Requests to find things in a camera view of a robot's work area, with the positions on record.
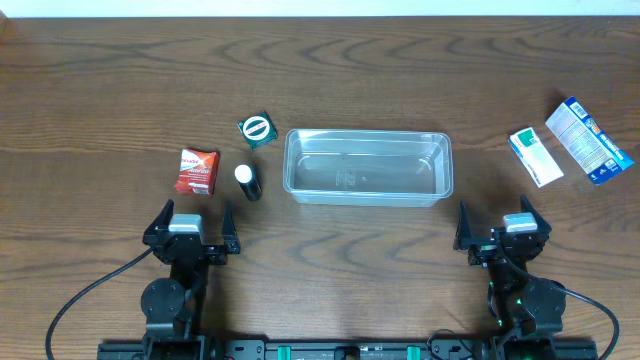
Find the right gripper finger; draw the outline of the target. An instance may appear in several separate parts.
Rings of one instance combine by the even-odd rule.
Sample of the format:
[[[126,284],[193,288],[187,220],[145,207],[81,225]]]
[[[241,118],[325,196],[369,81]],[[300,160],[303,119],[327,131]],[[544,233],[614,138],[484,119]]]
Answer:
[[[474,244],[468,212],[464,201],[459,204],[459,217],[456,228],[453,249],[468,250]]]
[[[533,218],[536,221],[538,231],[550,230],[550,224],[537,212],[526,195],[520,196],[520,206],[523,212],[532,214]]]

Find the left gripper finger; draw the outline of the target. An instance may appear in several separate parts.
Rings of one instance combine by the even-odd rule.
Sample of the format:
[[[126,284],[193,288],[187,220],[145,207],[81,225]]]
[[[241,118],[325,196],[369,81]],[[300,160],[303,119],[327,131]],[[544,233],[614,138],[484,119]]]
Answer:
[[[237,245],[237,230],[233,220],[232,204],[230,202],[225,204],[221,235],[226,246]]]
[[[151,232],[166,232],[174,213],[174,201],[169,199],[158,216],[151,223]]]

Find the white green medicine packet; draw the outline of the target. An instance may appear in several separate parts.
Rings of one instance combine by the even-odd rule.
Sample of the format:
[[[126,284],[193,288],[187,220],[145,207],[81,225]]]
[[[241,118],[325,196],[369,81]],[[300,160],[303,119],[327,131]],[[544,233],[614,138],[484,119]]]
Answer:
[[[538,188],[564,176],[532,127],[512,134],[508,143]]]

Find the blue white drink mix box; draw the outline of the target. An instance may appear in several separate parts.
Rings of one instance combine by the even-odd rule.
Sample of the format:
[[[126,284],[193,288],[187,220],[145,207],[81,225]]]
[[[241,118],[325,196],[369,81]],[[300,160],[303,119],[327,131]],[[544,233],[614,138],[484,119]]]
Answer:
[[[575,97],[564,100],[545,125],[594,185],[607,182],[634,164]]]

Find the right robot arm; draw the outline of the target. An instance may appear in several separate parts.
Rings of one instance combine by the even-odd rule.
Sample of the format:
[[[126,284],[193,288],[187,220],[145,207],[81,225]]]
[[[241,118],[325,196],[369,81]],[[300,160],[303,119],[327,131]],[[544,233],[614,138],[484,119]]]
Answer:
[[[521,210],[503,217],[487,237],[473,234],[466,204],[459,207],[453,248],[468,264],[488,270],[488,308],[499,331],[469,349],[475,359],[556,359],[554,335],[563,329],[564,287],[531,274],[527,264],[540,255],[551,225],[526,196]]]

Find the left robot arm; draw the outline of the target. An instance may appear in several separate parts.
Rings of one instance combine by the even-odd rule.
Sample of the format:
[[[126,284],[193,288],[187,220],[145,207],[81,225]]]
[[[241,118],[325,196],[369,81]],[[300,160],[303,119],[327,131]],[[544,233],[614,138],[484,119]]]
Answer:
[[[141,359],[224,357],[219,342],[201,334],[199,327],[209,268],[225,265],[230,255],[241,252],[231,204],[224,209],[221,237],[221,244],[204,244],[202,217],[176,214],[172,200],[144,231],[142,242],[170,267],[170,275],[152,281],[141,295],[146,317]]]

